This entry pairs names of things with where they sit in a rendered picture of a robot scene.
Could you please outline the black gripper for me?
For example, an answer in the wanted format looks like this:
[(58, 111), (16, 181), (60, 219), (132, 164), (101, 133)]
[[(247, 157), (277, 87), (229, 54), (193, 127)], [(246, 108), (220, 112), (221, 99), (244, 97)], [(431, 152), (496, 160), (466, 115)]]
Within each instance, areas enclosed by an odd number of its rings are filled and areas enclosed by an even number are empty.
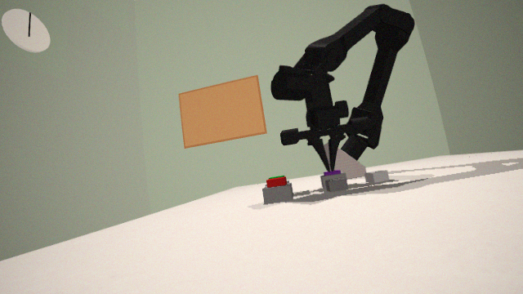
[[(327, 100), (327, 106), (328, 105), (333, 106), (333, 100), (331, 97), (320, 97), (320, 98), (308, 100), (306, 102), (306, 108), (307, 108), (308, 103), (313, 102), (315, 106), (321, 106), (321, 105), (324, 105), (323, 101), (326, 101), (326, 100)], [(336, 126), (328, 125), (328, 126), (324, 126), (324, 127), (320, 127), (320, 128), (315, 127), (315, 126), (310, 126), (310, 130), (308, 130), (308, 131), (298, 131), (298, 128), (283, 130), (280, 133), (280, 138), (281, 138), (282, 145), (294, 145), (294, 144), (297, 144), (299, 140), (304, 140), (304, 139), (308, 140), (307, 144), (312, 145), (315, 148), (316, 152), (321, 157), (327, 172), (330, 172), (329, 163), (330, 163), (331, 172), (334, 172), (337, 148), (339, 146), (340, 141), (346, 138), (346, 135), (344, 135), (344, 132), (348, 132), (351, 135), (354, 135), (354, 134), (365, 133), (371, 129), (373, 129), (371, 120), (368, 117), (364, 117), (364, 118), (349, 119), (349, 121), (346, 124), (342, 124), (342, 125), (336, 125)], [(321, 136), (330, 137), (330, 139), (328, 140), (329, 163), (328, 163), (328, 159), (326, 157), (325, 151), (324, 151), (323, 139), (320, 139)]]

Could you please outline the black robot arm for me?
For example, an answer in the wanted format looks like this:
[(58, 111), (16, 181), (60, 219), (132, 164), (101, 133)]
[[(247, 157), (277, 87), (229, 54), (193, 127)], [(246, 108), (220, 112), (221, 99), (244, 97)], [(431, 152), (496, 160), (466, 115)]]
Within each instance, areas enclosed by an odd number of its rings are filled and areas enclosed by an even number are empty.
[[(413, 32), (415, 22), (409, 13), (398, 11), (385, 4), (369, 6), (354, 20), (344, 25), (329, 37), (321, 38), (306, 49), (302, 58), (293, 66), (280, 65), (271, 81), (271, 93), (276, 100), (303, 100), (306, 102), (320, 97), (331, 97), (329, 83), (333, 72), (346, 59), (347, 52), (371, 31), (375, 33), (378, 52), (373, 62), (364, 98), (351, 111), (349, 119), (368, 117), (373, 129), (349, 136), (341, 150), (358, 160), (367, 147), (379, 145), (383, 114), (381, 104), (389, 78), (396, 61), (397, 52), (406, 45)], [(332, 98), (332, 97), (331, 97)], [(340, 118), (348, 118), (346, 100), (335, 102), (334, 106), (307, 104), (307, 127), (339, 125)], [(348, 120), (349, 120), (348, 119)]]

